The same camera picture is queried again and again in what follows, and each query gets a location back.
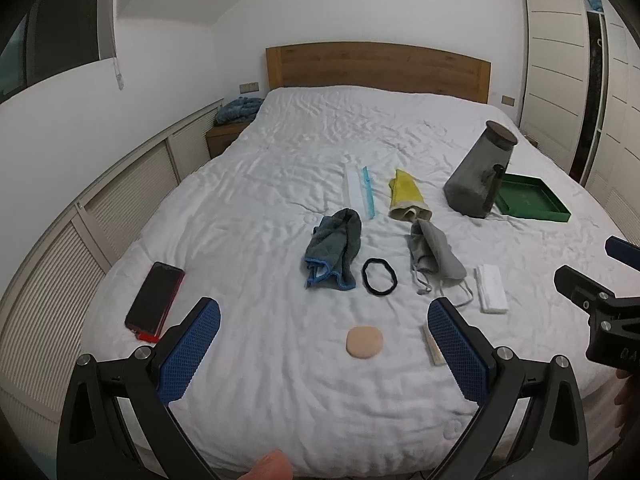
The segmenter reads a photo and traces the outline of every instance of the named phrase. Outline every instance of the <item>wooden headboard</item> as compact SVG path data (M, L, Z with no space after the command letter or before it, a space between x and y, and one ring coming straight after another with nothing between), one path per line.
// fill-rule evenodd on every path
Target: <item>wooden headboard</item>
M356 85L486 103L491 63L423 46L339 41L267 49L269 86Z

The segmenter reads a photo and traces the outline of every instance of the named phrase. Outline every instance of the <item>blue towel trim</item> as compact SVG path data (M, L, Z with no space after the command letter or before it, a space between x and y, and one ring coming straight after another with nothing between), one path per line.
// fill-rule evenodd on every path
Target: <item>blue towel trim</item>
M324 282L324 280L326 280L327 278L331 276L335 276L335 282L337 283L338 288L340 290L351 290L352 288L355 288L356 286L355 283L353 283L353 285L346 283L342 279L341 273L336 270L331 270L330 272L325 272L320 276L316 276L314 273L314 270L316 270L318 267L322 266L325 269L329 269L329 264L327 262L323 260L317 260L316 258L305 258L305 261L306 261L306 268L310 270L309 277L306 280L307 287L310 287L311 285L315 285L320 282Z

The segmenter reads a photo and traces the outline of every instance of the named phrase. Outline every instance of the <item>white bedsheet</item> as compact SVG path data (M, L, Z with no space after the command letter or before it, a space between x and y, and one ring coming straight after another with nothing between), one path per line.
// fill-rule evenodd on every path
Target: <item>white bedsheet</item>
M497 210L479 220L449 209L442 186L489 119L520 139L509 172L542 177L572 212L568 223ZM378 211L363 224L353 264L358 286L306 290L302 256L322 216L345 207L345 162L369 167ZM587 317L556 293L553 275L569 264L616 293L638 293L633 271L604 252L609 235L621 236L609 216L497 108L352 87L270 92L255 122L162 202L102 281L84 323L83 351L106 360L140 345L124 318L152 263L167 262L186 276L166 327L203 296L222 311L220 331L184 398L172 403L211 465L247 470L278 448L300 476L435 466L476 405L463 399L447 367L431 365L420 327L433 297L418 295L412 282L410 225L386 214L396 168L416 177L472 286L475 266L500 267L510 312L482 314L476 296L462 309L465 319L522 358L567 355L583 395L598 389L610 370L586 361ZM398 275L398 288L384 298L368 294L360 277L374 256ZM371 276L375 281L373 270ZM357 360L345 352L356 325L382 330L379 355ZM512 424L511 438L515 431Z

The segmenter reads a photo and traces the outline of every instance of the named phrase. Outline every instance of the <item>wooden nightstand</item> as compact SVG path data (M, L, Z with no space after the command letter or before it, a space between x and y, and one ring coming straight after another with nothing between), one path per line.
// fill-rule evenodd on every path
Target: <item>wooden nightstand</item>
M211 158L221 155L249 124L251 123L225 124L223 126L214 126L210 129L206 133L206 137Z

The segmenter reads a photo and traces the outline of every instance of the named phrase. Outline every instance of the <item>blue gripper pad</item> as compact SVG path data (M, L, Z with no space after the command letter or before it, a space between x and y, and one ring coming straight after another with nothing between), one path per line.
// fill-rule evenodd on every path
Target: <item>blue gripper pad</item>
M165 406L182 398L219 328L220 307L210 300L160 368L158 397Z
M489 397L488 367L474 351L441 300L431 302L427 323L465 399L484 405Z
M632 269L640 270L640 247L612 236L605 243L604 250L611 258L615 258Z

